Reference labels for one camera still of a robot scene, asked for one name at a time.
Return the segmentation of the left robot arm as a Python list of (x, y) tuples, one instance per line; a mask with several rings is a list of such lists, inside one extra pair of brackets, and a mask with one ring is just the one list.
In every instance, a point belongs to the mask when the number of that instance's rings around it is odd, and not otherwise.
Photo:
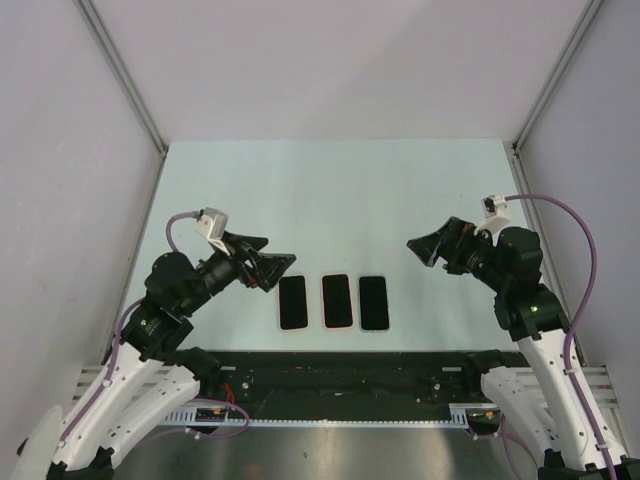
[(223, 232), (213, 254), (193, 264), (171, 250), (145, 280), (145, 295), (123, 313), (111, 353), (68, 414), (52, 407), (18, 450), (14, 479), (110, 479), (126, 456), (177, 407), (214, 397), (220, 363), (179, 347), (193, 314), (234, 282), (269, 292), (294, 264), (266, 253), (263, 237)]

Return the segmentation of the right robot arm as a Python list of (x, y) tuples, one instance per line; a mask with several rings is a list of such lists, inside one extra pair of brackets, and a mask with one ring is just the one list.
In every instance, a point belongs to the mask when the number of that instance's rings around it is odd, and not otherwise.
[(497, 321), (527, 361), (541, 395), (531, 396), (496, 350), (471, 356), (461, 388), (469, 399), (489, 399), (498, 407), (531, 453), (538, 478), (638, 478), (638, 459), (610, 429), (575, 348), (565, 344), (569, 321), (541, 281), (538, 234), (507, 227), (493, 236), (451, 217), (407, 246), (424, 265), (442, 259), (447, 273), (470, 274), (494, 292)]

